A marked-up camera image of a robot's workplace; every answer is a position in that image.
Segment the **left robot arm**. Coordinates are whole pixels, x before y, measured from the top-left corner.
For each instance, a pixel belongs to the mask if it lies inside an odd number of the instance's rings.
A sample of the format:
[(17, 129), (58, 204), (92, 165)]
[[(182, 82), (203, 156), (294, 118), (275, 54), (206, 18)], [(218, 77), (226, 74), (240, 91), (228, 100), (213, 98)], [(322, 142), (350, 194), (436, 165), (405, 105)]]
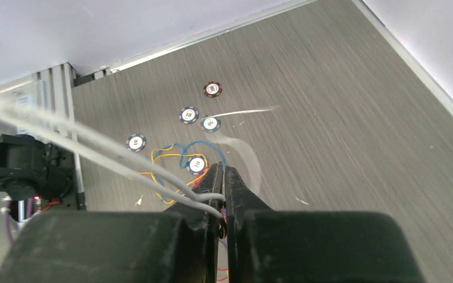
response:
[(61, 199), (76, 190), (73, 154), (0, 123), (0, 192), (12, 200)]

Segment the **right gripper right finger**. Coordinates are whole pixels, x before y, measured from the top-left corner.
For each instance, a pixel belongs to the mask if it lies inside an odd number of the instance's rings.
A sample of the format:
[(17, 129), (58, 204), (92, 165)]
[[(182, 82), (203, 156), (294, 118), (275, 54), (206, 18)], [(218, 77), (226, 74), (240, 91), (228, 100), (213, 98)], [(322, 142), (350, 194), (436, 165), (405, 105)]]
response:
[(277, 211), (225, 169), (231, 282), (424, 282), (390, 216)]

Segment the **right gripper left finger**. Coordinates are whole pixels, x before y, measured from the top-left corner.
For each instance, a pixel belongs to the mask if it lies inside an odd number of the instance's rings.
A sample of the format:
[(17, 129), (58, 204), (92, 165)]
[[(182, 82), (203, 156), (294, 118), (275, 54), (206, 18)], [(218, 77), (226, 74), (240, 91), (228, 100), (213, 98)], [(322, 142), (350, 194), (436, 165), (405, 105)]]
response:
[(163, 212), (51, 211), (34, 217), (0, 267), (0, 282), (215, 282), (215, 215), (175, 203)]

